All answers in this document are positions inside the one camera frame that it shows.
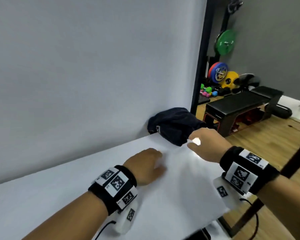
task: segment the black cable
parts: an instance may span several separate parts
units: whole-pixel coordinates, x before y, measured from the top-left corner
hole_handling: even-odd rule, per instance
[[[241,200],[241,201],[246,201],[246,202],[248,202],[248,203],[252,206],[251,202],[248,201],[247,199],[240,198],[240,200]],[[256,234],[257,234],[257,232],[258,232],[258,229],[259,229],[259,217],[258,217],[258,214],[257,214],[257,213],[256,213],[255,215],[256,215],[256,229],[254,230],[254,233],[253,233],[252,236],[249,238],[249,240],[254,239],[254,237],[256,236]]]
[[[108,225],[110,225],[110,224],[116,224],[116,222],[112,220],[112,221],[109,221],[107,224],[105,224],[104,227],[100,230],[100,232],[98,233],[98,235],[96,236],[96,238],[95,238],[94,240],[96,240],[96,239],[100,236],[100,234],[102,233],[102,231],[103,231]]]

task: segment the hand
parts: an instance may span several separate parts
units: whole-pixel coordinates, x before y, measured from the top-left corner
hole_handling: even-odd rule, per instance
[[[189,136],[190,140],[199,138],[200,145],[188,143],[188,148],[193,150],[202,159],[209,162],[220,163],[222,156],[232,145],[224,139],[215,129],[200,128]]]
[[[147,185],[163,175],[166,170],[164,166],[155,168],[160,157],[161,152],[149,148],[130,157],[123,165],[133,173],[138,185]]]

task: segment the dark blue cloth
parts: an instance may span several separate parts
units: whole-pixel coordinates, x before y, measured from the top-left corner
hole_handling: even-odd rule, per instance
[[[206,123],[198,120],[186,108],[171,108],[151,117],[148,121],[148,132],[158,132],[164,139],[172,144],[181,146],[187,142],[190,134]]]

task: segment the black wrist strap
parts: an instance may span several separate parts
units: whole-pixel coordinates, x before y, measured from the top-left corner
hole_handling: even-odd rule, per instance
[[[280,174],[268,161],[237,146],[228,149],[220,160],[220,166],[226,172],[222,178],[242,195],[248,191],[257,194]]]
[[[111,215],[124,208],[137,196],[137,181],[126,167],[116,165],[104,171],[88,191],[101,199]]]

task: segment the white wall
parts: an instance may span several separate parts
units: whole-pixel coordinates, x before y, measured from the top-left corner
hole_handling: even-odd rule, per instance
[[[0,182],[190,109],[206,0],[0,0]]]

